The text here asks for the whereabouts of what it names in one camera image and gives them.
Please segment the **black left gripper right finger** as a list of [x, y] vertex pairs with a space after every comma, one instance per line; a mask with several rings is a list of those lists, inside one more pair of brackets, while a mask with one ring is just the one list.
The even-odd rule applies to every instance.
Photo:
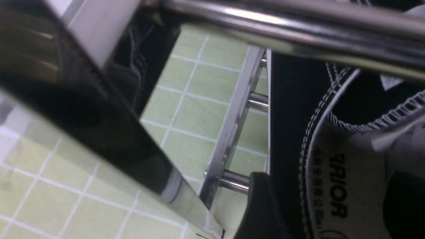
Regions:
[[383, 203], [383, 221], [392, 239], [425, 237], [425, 180], [396, 171]]

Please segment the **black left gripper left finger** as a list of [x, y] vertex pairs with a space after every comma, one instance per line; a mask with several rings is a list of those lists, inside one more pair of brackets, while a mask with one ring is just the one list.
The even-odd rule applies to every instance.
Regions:
[[250, 174], [247, 206], [234, 238], [293, 238], [280, 214], [275, 191], [267, 173]]

